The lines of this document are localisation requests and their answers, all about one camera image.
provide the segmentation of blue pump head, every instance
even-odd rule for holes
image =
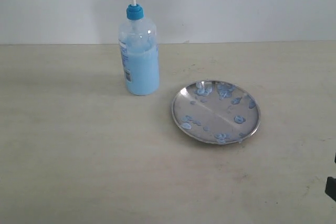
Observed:
[[[143,18],[143,9],[137,4],[136,0],[132,0],[132,4],[130,4],[126,10],[127,18],[130,20],[138,20]]]

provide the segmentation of white wall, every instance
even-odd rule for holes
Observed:
[[[335,40],[336,0],[138,0],[160,42]],[[118,40],[129,0],[0,0],[0,44]]]

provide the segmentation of stainless steel plate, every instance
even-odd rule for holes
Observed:
[[[241,143],[260,124],[260,109],[244,89],[224,81],[203,80],[181,89],[172,102],[176,125],[209,144]]]

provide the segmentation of clear plastic bottle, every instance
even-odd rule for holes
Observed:
[[[135,0],[127,8],[127,18],[119,27],[125,84],[132,94],[148,95],[160,85],[156,25],[144,17],[142,7]]]

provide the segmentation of plate rim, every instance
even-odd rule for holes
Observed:
[[[260,120],[261,120],[261,112],[260,112],[260,107],[259,107],[259,104],[257,102],[257,100],[254,98],[254,96],[252,96],[249,92],[247,92],[245,89],[241,88],[240,86],[236,85],[236,84],[233,84],[231,82],[227,82],[227,81],[219,81],[219,80],[213,80],[213,79],[206,79],[206,80],[198,80],[198,81],[193,81],[185,86],[183,86],[181,89],[179,89],[179,91],[176,93],[176,95],[174,96],[172,102],[171,102],[171,114],[172,114],[172,118],[176,124],[176,126],[183,132],[185,133],[186,135],[190,136],[191,138],[193,139],[196,139],[202,143],[206,143],[206,144],[214,144],[214,145],[227,145],[227,144],[234,144],[234,143],[238,143],[238,141],[231,141],[231,142],[227,142],[227,143],[224,143],[224,144],[221,144],[221,143],[216,143],[216,142],[209,142],[209,141],[205,141],[203,139],[201,139],[200,137],[197,137],[195,135],[192,135],[190,134],[188,131],[186,131],[184,128],[182,128],[180,126],[180,124],[178,123],[175,115],[174,115],[174,104],[175,104],[175,101],[177,99],[177,97],[179,96],[179,94],[181,93],[181,91],[183,89],[186,89],[187,87],[193,85],[193,84],[196,84],[197,82],[202,82],[202,81],[206,81],[206,82],[217,82],[217,83],[228,83],[230,85],[235,85],[236,87],[238,87],[240,90],[244,91],[246,94],[248,94],[251,98],[253,98],[255,104],[256,104],[256,107],[257,107],[257,111],[258,111],[258,121],[257,121],[257,124],[255,126],[255,128],[248,134],[246,135],[245,137],[241,138],[242,142],[245,141],[246,139],[248,139],[249,137],[253,136],[257,130],[259,129],[259,126],[260,126]]]

